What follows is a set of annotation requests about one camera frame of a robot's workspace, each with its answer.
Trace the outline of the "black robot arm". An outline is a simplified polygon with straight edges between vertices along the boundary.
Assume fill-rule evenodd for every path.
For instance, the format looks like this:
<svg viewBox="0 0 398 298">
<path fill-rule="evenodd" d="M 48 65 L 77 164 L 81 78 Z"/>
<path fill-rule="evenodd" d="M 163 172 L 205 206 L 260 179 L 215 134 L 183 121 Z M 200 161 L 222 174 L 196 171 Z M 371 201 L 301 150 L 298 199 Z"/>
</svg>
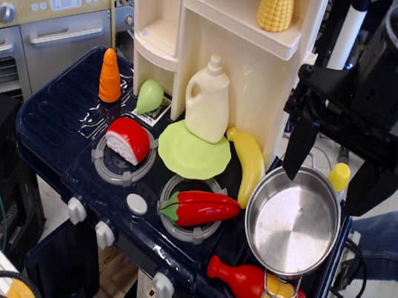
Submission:
<svg viewBox="0 0 398 298">
<path fill-rule="evenodd" d="M 283 160 L 290 179 L 323 133 L 363 160 L 347 189 L 347 215 L 362 216 L 396 193 L 398 4 L 385 14 L 351 69 L 301 66 L 285 110 L 293 124 Z"/>
</svg>

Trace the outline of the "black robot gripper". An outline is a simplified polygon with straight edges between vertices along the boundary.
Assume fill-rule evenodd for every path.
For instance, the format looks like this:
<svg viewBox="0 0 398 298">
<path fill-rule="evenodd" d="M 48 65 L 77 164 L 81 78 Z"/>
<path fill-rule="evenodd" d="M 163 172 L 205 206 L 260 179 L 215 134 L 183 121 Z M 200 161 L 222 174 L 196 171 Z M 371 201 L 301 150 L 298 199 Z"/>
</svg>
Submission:
<svg viewBox="0 0 398 298">
<path fill-rule="evenodd" d="M 285 105 L 293 124 L 283 168 L 294 180 L 323 133 L 364 159 L 354 176 L 349 214 L 362 216 L 398 190 L 398 84 L 381 76 L 305 64 Z"/>
</svg>

